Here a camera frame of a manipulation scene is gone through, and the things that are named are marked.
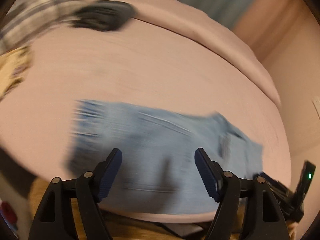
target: light blue shorts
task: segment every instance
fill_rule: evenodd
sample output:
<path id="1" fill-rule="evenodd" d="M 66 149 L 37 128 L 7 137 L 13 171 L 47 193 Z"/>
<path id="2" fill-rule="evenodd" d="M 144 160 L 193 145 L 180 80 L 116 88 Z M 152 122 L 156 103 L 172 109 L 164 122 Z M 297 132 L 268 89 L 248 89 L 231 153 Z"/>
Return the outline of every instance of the light blue shorts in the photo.
<path id="1" fill-rule="evenodd" d="M 223 170 L 251 179 L 262 171 L 261 145 L 221 114 L 200 117 L 126 103 L 80 101 L 68 168 L 93 170 L 113 148 L 123 154 L 105 206 L 123 212 L 199 214 L 217 210 L 194 162 L 204 148 Z"/>

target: jeans pocket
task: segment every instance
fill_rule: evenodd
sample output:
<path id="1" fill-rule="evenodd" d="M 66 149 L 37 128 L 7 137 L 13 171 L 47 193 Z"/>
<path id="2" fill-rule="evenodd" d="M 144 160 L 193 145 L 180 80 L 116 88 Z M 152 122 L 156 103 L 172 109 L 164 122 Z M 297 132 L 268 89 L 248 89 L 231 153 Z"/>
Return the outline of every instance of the jeans pocket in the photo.
<path id="1" fill-rule="evenodd" d="M 137 190 L 176 192 L 193 162 L 192 132 L 163 118 L 138 113 L 136 153 L 128 156 L 124 187 Z"/>
<path id="2" fill-rule="evenodd" d="M 233 172 L 238 178 L 246 175 L 247 142 L 242 138 L 227 133 L 224 143 L 221 144 L 223 152 L 223 170 Z"/>

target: plaid fabric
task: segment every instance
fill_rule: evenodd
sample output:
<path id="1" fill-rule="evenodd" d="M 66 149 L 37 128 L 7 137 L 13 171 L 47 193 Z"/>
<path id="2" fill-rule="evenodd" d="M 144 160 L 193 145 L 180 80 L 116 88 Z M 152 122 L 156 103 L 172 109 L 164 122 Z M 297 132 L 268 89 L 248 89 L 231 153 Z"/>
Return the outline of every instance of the plaid fabric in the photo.
<path id="1" fill-rule="evenodd" d="M 81 0 L 22 0 L 17 6 L 23 9 L 4 19 L 7 24 L 0 30 L 0 55 L 20 47 L 83 5 Z"/>

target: black clamp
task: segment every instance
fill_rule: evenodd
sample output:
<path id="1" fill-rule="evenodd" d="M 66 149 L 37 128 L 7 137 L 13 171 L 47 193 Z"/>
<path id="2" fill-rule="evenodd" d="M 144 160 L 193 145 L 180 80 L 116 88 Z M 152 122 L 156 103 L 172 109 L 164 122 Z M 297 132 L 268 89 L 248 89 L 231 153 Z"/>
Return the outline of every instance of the black clamp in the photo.
<path id="1" fill-rule="evenodd" d="M 36 212 L 29 240 L 78 240 L 70 198 L 77 198 L 88 240 L 112 240 L 97 203 L 108 195 L 119 170 L 122 153 L 113 149 L 106 161 L 78 179 L 52 179 Z M 195 163 L 210 197 L 219 202 L 205 237 L 229 240 L 240 198 L 247 198 L 240 240 L 289 240 L 287 226 L 268 183 L 263 177 L 239 179 L 223 171 L 206 152 L 195 152 Z"/>

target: yellow patterned fabric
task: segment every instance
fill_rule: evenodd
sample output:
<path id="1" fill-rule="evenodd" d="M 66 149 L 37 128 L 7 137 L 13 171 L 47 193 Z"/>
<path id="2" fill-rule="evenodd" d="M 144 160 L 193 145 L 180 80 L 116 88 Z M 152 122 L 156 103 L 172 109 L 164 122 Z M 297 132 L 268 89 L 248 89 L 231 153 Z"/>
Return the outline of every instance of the yellow patterned fabric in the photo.
<path id="1" fill-rule="evenodd" d="M 0 101 L 21 83 L 32 62 L 29 46 L 23 46 L 0 56 Z"/>

